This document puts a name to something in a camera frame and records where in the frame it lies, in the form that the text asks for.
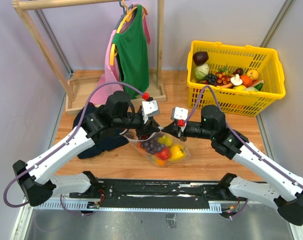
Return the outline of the purple grape bunch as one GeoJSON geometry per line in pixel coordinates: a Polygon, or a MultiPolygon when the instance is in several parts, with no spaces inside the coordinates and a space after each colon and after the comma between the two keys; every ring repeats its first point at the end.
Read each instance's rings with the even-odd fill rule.
{"type": "Polygon", "coordinates": [[[163,148],[165,148],[165,145],[160,144],[158,142],[158,138],[156,137],[141,142],[139,144],[139,147],[142,148],[145,152],[154,155],[160,152],[163,148]]]}

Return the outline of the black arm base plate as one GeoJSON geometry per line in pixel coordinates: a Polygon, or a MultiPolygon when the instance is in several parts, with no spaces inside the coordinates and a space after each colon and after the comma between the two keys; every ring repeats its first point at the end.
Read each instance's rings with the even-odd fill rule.
{"type": "Polygon", "coordinates": [[[103,207],[126,209],[204,209],[210,201],[245,201],[220,188],[217,181],[101,178],[89,199],[102,193],[103,207]]]}

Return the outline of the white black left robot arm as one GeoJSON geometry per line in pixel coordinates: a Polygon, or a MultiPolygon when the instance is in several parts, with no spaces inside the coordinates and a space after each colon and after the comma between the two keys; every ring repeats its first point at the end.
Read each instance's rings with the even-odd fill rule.
{"type": "Polygon", "coordinates": [[[95,107],[88,103],[80,112],[78,124],[56,145],[27,162],[16,161],[12,168],[27,203],[36,207],[53,196],[80,193],[88,198],[98,194],[97,178],[90,171],[76,175],[58,176],[56,172],[75,156],[102,144],[109,145],[125,130],[136,130],[139,135],[160,131],[154,116],[159,113],[155,99],[144,93],[138,111],[133,109],[131,97],[116,91],[105,104],[95,107]]]}

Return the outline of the clear dotted zip top bag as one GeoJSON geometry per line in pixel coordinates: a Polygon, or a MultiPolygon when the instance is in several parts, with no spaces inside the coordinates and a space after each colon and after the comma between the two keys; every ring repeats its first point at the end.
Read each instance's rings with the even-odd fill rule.
{"type": "Polygon", "coordinates": [[[129,131],[124,137],[142,156],[160,167],[191,157],[190,151],[183,143],[161,131],[143,136],[137,136],[134,131],[129,131]]]}

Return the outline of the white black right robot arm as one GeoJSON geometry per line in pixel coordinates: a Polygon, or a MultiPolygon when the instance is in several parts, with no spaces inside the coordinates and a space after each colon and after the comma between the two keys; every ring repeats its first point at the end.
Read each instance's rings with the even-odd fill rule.
{"type": "Polygon", "coordinates": [[[303,178],[280,166],[232,129],[219,107],[203,107],[199,122],[188,120],[187,109],[174,107],[171,119],[173,122],[163,129],[165,133],[182,141],[187,138],[210,140],[218,154],[247,167],[265,181],[247,181],[227,173],[217,185],[223,200],[233,196],[253,200],[276,210],[289,223],[303,225],[303,178]]]}

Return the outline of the orange fruit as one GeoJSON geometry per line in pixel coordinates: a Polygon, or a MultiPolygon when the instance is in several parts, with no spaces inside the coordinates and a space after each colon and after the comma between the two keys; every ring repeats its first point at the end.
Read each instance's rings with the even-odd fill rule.
{"type": "Polygon", "coordinates": [[[162,159],[156,159],[155,160],[155,163],[158,165],[158,166],[165,166],[167,161],[166,160],[162,160],[162,159]]]}

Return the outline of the yellow bell pepper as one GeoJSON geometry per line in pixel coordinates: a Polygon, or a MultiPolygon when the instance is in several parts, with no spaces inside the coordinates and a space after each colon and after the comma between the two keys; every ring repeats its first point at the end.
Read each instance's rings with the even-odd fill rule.
{"type": "Polygon", "coordinates": [[[157,139],[157,142],[166,147],[170,147],[173,144],[173,139],[167,135],[163,135],[157,139]]]}
{"type": "Polygon", "coordinates": [[[172,145],[170,148],[170,161],[176,162],[186,157],[185,147],[179,144],[172,145]]]}

